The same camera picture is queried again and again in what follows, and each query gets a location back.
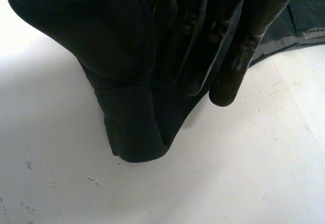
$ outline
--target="label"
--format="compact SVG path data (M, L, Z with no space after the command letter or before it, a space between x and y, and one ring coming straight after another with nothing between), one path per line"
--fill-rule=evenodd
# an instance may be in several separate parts
M325 28L313 28L313 29L309 29L304 31L303 36L305 37L305 39L312 39L312 38L320 38L325 36Z

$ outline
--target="table surface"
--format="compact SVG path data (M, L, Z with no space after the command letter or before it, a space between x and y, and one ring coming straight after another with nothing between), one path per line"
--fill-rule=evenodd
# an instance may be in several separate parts
M112 155L76 59L0 0L0 223L325 223L325 46L207 97L163 158Z

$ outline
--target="fabric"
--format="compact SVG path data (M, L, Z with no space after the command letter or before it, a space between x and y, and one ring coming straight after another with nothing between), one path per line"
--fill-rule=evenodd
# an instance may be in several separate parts
M151 1L151 4L149 3L149 6L143 5L142 0L126 0L124 2L108 0L109 7L103 5L100 10L93 11L92 8L89 8L84 12L80 11L78 6L74 9L75 11L65 14L66 16L62 13L53 13L53 10L45 12L31 10L17 0L9 0L13 10L22 19L72 50L72 53L78 58L104 112L105 126L112 151L127 162L150 161L167 153L188 114L209 91L215 73L230 45L240 15L239 11L204 88L197 96L186 97L181 95L176 88L166 87L160 83L157 69L161 66L162 61L158 56L157 64L153 66L151 59L153 53L162 54L164 51L153 51L152 48L143 45L146 43L146 39L150 38L150 35L143 35L143 32L148 30L150 33L152 22L156 26L160 23L156 30L160 36L164 35L168 28L167 24L173 23L176 13L175 1L173 0L170 18L168 10L163 9L164 11L160 13L157 8L157 15L151 19L148 8L156 5L154 0ZM91 7L95 3L93 0L87 2ZM127 8L129 13L119 9L121 7ZM325 0L292 0L288 8L271 25L252 64L287 49L323 44L325 37L305 39L302 38L302 34L311 28L325 27L324 13L319 11L324 7ZM127 41L127 46L120 46L118 42L114 43L116 33L111 30L111 25L115 25L116 20L110 18L108 20L104 14L105 10L109 11L113 17L117 16L118 21L121 21L117 25L118 31L130 24L132 35L127 32L123 33L123 31L121 33L122 38L131 37L131 40ZM135 18L130 18L130 12L135 14ZM162 19L170 20L170 22L161 22ZM78 29L73 29L73 23L76 20L80 26ZM85 29L84 33L76 36L75 34L82 29ZM94 56L87 53L89 46L92 47L92 51L96 51ZM139 59L140 62L133 62L133 59ZM114 74L109 71L115 64L114 62L126 62L127 67L127 64L130 64L127 61L136 64L136 66L140 64L143 69L136 74L128 75L132 77L131 81L120 83L118 81L120 78L113 77Z

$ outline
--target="hand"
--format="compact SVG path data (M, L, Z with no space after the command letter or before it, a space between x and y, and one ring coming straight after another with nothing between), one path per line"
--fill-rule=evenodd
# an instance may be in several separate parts
M179 15L166 55L166 77L186 95L202 89L228 33L241 0L208 0L206 18L197 40L202 0L177 0ZM250 61L272 22L289 0L244 0L241 18L229 51L210 89L218 106L231 104Z

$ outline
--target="white background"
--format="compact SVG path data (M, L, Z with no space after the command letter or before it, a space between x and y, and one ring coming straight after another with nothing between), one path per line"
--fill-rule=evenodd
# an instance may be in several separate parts
M128 164L76 59L0 0L1 224L325 223L325 48L278 54Z

